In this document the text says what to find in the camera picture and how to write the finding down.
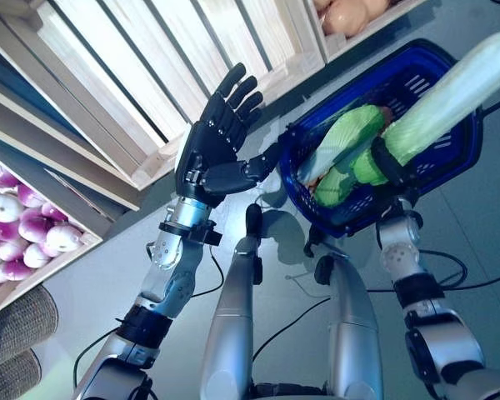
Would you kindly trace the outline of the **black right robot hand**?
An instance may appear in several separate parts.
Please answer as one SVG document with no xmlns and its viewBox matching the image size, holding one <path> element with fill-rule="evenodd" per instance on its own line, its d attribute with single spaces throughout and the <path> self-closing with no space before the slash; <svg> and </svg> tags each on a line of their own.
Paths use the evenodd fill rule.
<svg viewBox="0 0 500 400">
<path fill-rule="evenodd" d="M 381 203 L 384 200 L 402 199 L 413 208 L 419 199 L 416 174 L 398 162 L 388 150 L 383 137 L 372 140 L 370 153 L 375 165 L 387 179 L 387 183 L 375 187 L 376 199 Z"/>
</svg>

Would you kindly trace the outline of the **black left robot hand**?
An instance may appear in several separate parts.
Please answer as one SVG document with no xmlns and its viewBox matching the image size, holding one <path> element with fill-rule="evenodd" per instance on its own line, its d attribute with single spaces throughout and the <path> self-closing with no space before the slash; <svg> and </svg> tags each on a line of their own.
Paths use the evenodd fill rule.
<svg viewBox="0 0 500 400">
<path fill-rule="evenodd" d="M 264 181 L 281 156 L 280 141 L 248 160 L 239 160 L 249 128 L 261 117 L 263 95 L 254 76 L 237 63 L 208 99 L 192 125 L 175 172 L 176 193 L 216 208 L 228 194 Z"/>
</svg>

